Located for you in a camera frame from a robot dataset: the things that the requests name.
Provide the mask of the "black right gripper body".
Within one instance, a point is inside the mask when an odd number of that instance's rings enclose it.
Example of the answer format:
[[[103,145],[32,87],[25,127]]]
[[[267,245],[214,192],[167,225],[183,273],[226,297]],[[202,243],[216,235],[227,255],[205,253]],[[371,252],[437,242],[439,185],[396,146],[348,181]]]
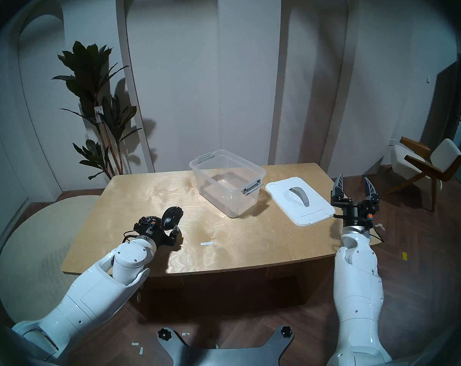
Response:
[[[332,197],[331,205],[342,209],[342,215],[334,214],[333,217],[343,220],[343,227],[359,226],[370,230],[373,228],[373,215],[379,211],[379,197],[370,197],[361,202]]]

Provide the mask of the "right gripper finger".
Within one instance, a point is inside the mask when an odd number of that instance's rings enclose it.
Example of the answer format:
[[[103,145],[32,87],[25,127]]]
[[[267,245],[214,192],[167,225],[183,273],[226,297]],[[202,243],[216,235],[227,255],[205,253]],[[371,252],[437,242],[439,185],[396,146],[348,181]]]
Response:
[[[379,195],[372,182],[367,177],[364,177],[364,187],[366,199],[371,202],[379,202]]]
[[[332,189],[332,200],[343,200],[343,174],[341,173],[335,180],[333,189]]]

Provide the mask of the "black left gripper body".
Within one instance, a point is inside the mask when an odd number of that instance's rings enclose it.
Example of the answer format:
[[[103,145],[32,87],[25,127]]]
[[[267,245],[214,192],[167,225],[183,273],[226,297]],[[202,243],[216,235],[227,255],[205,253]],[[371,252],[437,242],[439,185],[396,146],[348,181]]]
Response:
[[[139,222],[135,223],[134,231],[139,235],[149,237],[156,244],[156,247],[174,246],[176,238],[171,238],[170,232],[175,226],[174,219],[150,216],[142,217]]]

